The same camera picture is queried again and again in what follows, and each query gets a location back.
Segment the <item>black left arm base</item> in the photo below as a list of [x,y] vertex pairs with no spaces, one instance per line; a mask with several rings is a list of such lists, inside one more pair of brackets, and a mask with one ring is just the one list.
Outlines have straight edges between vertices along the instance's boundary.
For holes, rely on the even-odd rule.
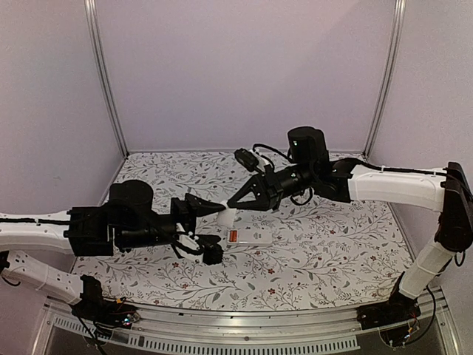
[[137,307],[127,303],[126,297],[108,300],[103,296],[101,282],[82,275],[82,291],[78,303],[71,305],[72,314],[107,328],[131,328],[140,320]]

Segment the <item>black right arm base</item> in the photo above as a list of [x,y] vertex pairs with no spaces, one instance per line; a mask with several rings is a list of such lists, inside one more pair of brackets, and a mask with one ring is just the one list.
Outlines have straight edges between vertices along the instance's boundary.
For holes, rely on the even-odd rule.
[[404,296],[396,287],[388,300],[360,306],[356,313],[361,328],[366,330],[414,319],[421,315],[421,310],[416,299]]

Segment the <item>white battery cover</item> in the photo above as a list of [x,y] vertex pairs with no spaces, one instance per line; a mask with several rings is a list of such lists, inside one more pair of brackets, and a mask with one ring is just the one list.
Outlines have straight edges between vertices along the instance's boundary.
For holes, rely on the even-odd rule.
[[226,208],[221,212],[217,213],[216,222],[218,226],[226,227],[226,228],[233,228],[234,221],[236,219],[237,210]]

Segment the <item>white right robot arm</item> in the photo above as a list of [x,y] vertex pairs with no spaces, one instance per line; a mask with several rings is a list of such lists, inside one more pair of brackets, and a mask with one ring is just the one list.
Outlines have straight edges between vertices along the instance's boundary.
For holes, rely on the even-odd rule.
[[356,158],[331,161],[324,133],[301,126],[287,134],[290,166],[275,171],[255,150],[238,149],[234,156],[252,176],[232,196],[231,209],[276,210],[282,199],[310,190],[325,199],[351,203],[381,201],[439,212],[433,240],[398,279],[393,298],[382,307],[387,322],[398,322],[416,299],[457,253],[472,245],[472,192],[462,166],[450,162],[439,169],[374,166]]

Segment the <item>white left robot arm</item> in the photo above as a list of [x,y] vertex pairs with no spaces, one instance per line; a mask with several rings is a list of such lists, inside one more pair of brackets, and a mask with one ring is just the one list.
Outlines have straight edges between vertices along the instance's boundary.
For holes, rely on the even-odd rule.
[[112,184],[109,199],[101,206],[73,207],[37,215],[1,215],[1,277],[12,286],[28,283],[70,305],[80,301],[94,321],[105,320],[109,304],[101,284],[82,281],[42,263],[29,251],[59,251],[76,257],[112,256],[115,251],[154,246],[170,247],[177,258],[215,265],[222,261],[220,237],[197,234],[197,218],[226,210],[192,194],[172,198],[169,214],[152,208],[154,192],[141,180]]

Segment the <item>white remote control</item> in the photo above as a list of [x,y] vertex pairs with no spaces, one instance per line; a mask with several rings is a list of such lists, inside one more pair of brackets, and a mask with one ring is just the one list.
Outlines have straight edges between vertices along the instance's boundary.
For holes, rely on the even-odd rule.
[[237,231],[238,243],[229,243],[229,240],[231,239],[229,232],[226,239],[226,244],[228,246],[269,246],[273,242],[271,233],[250,229],[233,229],[231,231]]

